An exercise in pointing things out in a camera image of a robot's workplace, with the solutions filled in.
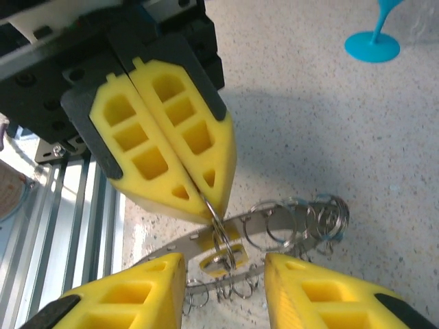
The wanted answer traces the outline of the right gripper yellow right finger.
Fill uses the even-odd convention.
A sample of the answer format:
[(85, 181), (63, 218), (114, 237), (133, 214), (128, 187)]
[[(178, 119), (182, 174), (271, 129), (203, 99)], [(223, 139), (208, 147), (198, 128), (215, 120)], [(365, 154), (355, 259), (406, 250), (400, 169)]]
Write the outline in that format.
[(265, 256), (271, 328), (434, 328), (377, 284), (280, 253)]

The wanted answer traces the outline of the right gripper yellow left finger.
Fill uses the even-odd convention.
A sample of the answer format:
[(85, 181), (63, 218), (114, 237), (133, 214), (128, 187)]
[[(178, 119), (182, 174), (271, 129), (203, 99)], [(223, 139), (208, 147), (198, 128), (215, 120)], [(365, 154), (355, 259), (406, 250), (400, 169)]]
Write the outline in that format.
[(170, 253), (67, 291), (24, 328), (180, 328), (186, 267)]

